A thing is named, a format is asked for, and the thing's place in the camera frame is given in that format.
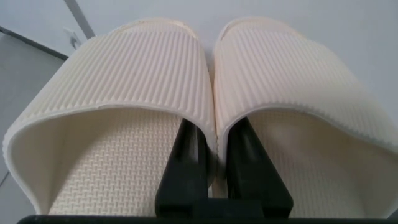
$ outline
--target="slipper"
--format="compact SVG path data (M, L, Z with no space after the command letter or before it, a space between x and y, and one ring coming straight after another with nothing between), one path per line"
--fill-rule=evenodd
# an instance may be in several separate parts
M155 215L183 118L216 149L196 35L179 21L133 22L61 66L9 128L4 157L38 214Z
M387 218L398 208L398 132L334 53L250 18L224 28L213 56L223 175L229 131L248 116L293 198L290 217Z

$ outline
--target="black plastic holder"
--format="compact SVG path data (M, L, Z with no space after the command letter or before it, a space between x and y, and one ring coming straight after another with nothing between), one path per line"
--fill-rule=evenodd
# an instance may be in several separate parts
M250 122L229 132L228 198L208 198L211 153L204 134L183 120L155 198L156 217L32 215L19 224L84 223L398 223L398 220L289 219L293 200Z

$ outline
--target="wall outlet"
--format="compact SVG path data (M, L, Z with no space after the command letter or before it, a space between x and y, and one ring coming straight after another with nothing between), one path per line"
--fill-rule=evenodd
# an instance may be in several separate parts
M64 28L63 28L63 31L64 31L65 34L67 35L69 44L70 44L75 50L76 50L77 48L79 48L80 45L81 45L81 42L80 42L79 38L77 37L75 31L73 31L73 30L71 30L71 29L69 29L69 28L67 28L67 27L64 27Z

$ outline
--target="gray floor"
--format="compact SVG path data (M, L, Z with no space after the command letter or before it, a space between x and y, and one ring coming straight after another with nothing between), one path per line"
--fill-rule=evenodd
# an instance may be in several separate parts
M63 60L0 33L0 139ZM7 175L0 158L0 181ZM34 209L15 180L8 175L0 187L0 223L16 223Z

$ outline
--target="white wall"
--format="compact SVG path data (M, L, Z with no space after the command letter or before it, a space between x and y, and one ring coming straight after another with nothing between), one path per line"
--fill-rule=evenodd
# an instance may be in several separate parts
M82 42L86 40L62 0L0 0L0 26L65 55L75 49L63 27L74 30Z
M95 34L145 17L190 25L207 55L231 19L267 16L331 48L369 87L398 124L398 1L78 0Z

